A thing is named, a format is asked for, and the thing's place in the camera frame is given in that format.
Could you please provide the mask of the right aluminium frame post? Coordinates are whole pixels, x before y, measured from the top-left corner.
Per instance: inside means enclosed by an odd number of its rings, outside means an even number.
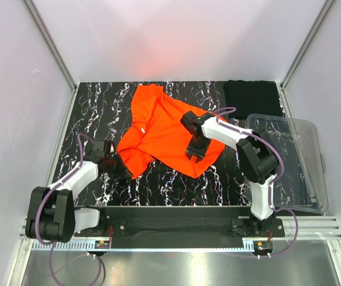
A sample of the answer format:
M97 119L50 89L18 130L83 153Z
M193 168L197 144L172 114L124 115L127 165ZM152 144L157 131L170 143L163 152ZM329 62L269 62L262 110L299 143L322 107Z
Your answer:
M297 71L300 63L304 59L305 54L308 52L310 46L312 45L314 39L318 35L321 27L323 26L326 18L330 14L331 10L336 4L336 0L325 0L323 6L320 8L318 15L316 16L313 24L311 25L307 35L305 36L304 41L302 42L299 51L297 52L296 56L294 57L291 66L289 67L285 77L280 82L280 87L282 89L286 89L289 82L291 81L293 75Z

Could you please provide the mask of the orange connector block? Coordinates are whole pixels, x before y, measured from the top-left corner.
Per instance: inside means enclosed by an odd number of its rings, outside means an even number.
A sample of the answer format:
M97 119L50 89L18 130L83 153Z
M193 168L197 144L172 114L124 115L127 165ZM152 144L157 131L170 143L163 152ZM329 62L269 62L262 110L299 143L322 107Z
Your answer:
M108 249L111 248L111 241L109 240L96 240L95 249Z
M271 241L259 241L256 243L256 248L258 250L271 249L273 247L273 243Z

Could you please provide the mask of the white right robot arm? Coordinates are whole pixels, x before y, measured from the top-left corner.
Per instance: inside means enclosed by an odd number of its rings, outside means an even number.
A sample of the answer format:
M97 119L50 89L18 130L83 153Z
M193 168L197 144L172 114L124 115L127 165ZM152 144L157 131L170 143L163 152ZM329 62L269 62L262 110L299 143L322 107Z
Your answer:
M249 218L232 227L241 235L263 236L274 222L274 183L284 174L284 163L277 150L268 142L266 130L252 130L231 125L220 115L205 113L197 116L192 111L185 113L180 123L191 134L186 155L199 162L207 156L207 149L214 139L234 149L239 166L251 190L251 213Z

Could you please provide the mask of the aluminium frame post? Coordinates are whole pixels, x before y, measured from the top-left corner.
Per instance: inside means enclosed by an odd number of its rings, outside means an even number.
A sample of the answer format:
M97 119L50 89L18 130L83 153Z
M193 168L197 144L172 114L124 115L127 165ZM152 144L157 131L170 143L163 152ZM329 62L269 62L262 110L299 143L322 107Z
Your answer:
M27 9L27 12L29 13L32 21L34 22L39 34L41 35L46 47L48 48L52 58L54 59L57 67L59 68L61 74L63 75L67 85L71 89L72 92L74 92L77 88L77 83L73 79L67 65L65 64L50 32L47 28L36 4L32 0L22 0L22 3L24 4L25 8Z
M326 18L330 14L331 10L336 4L336 0L325 0L323 6L320 8L318 15L316 16L313 24L311 25L307 35L305 36L304 41L302 42L299 51L297 52L296 56L294 57L291 66L289 67L285 77L280 82L280 87L282 89L286 89L289 82L291 81L293 75L297 71L300 63L304 59L305 54L308 52L310 46L312 45L314 39L318 35L321 27L323 26Z

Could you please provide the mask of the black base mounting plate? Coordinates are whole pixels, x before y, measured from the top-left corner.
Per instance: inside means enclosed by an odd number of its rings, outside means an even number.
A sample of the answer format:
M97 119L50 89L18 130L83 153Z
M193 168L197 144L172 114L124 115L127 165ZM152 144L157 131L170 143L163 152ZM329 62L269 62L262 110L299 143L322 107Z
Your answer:
M243 240L283 238L280 218L254 220L249 207L101 207L96 229L76 231L77 237L111 238L112 247L133 249L240 248Z

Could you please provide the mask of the clear plastic bin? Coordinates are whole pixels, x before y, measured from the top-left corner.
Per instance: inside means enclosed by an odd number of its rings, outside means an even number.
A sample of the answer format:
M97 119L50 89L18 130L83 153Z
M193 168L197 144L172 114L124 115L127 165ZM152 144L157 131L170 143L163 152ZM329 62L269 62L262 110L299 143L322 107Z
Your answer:
M267 140L281 155L284 174L274 183L273 201L279 207L323 214L329 207L317 128L307 120L251 114L246 127L265 129Z

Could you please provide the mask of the left aluminium frame post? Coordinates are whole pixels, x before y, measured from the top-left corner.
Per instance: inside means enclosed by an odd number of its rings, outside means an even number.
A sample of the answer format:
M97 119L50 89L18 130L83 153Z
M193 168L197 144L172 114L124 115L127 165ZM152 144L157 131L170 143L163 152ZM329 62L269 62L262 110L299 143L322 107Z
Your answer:
M46 47L48 48L52 58L54 59L57 67L59 68L61 74L63 75L67 85L71 89L72 92L74 92L77 88L77 83L73 79L67 65L65 64L50 32L47 28L36 4L32 0L22 0L22 3L24 4L25 8L27 9L27 12L29 13L32 21L34 22L39 34L41 35Z

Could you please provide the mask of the left orange connector block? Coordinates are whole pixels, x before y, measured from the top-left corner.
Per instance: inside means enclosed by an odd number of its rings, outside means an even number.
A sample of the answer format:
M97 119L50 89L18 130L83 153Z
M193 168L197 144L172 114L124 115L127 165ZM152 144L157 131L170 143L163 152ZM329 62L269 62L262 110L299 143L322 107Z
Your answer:
M108 249L111 248L111 241L109 240L96 240L95 249Z

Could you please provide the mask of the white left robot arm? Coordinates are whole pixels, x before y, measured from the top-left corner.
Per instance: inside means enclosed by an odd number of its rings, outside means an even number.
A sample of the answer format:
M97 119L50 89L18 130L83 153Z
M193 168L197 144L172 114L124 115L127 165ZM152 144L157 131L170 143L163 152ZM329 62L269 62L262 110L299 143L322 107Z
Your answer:
M121 181L132 174L112 141L92 140L86 146L80 144L80 148L79 162L65 176L49 186L33 189L25 225L27 238L48 245L66 243L78 232L101 236L108 230L104 211L97 207L78 208L74 199L103 175Z

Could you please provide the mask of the orange t shirt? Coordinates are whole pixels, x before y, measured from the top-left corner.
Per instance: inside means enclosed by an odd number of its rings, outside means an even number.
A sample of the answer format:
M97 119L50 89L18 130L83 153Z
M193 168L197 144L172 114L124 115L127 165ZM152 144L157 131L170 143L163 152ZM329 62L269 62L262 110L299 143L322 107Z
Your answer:
M189 160L185 151L192 135L181 124L184 113L197 116L205 110L172 99L158 85L140 85L134 93L131 112L132 125L118 143L117 151L132 174L139 177L155 159L168 167L197 178L219 158L225 145L212 140L205 158Z

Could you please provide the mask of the folded black t shirt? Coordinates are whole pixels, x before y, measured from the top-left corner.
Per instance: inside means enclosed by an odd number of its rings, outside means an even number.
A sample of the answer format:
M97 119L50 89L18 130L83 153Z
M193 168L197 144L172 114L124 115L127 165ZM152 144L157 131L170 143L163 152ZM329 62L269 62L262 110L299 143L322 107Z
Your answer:
M275 82L229 80L223 85L227 107L236 107L230 118L243 120L250 114L283 116Z

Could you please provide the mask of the right orange connector block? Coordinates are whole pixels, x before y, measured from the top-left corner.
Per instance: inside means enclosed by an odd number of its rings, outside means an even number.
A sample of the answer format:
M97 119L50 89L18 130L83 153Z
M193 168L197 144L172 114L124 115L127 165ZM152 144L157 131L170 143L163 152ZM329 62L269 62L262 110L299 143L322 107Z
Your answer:
M258 250L271 249L273 247L273 243L271 241L259 241L256 243L256 248Z

